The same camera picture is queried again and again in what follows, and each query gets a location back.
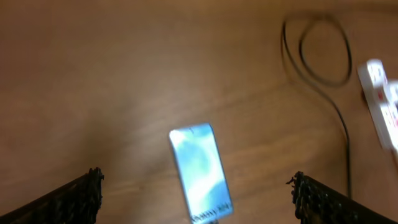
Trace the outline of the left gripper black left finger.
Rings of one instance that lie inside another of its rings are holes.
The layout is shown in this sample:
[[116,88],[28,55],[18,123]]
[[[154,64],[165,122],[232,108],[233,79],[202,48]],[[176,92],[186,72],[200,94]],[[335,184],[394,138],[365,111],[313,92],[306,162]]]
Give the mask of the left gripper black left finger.
[[1,216],[4,224],[94,224],[102,203],[100,168]]

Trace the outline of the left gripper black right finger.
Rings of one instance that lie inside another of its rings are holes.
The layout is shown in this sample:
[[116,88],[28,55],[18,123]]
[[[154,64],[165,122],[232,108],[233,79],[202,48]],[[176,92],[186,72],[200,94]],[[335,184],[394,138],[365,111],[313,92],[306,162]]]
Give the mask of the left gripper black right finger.
[[303,172],[298,171],[287,184],[293,187],[295,217],[301,224],[397,224]]

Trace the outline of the Samsung Galaxy smartphone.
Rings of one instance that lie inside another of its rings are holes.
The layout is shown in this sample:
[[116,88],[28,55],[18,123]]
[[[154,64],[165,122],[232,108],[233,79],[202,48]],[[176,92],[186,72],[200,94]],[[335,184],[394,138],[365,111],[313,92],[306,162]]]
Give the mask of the Samsung Galaxy smartphone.
[[211,124],[169,132],[192,224],[218,223],[233,213],[226,176]]

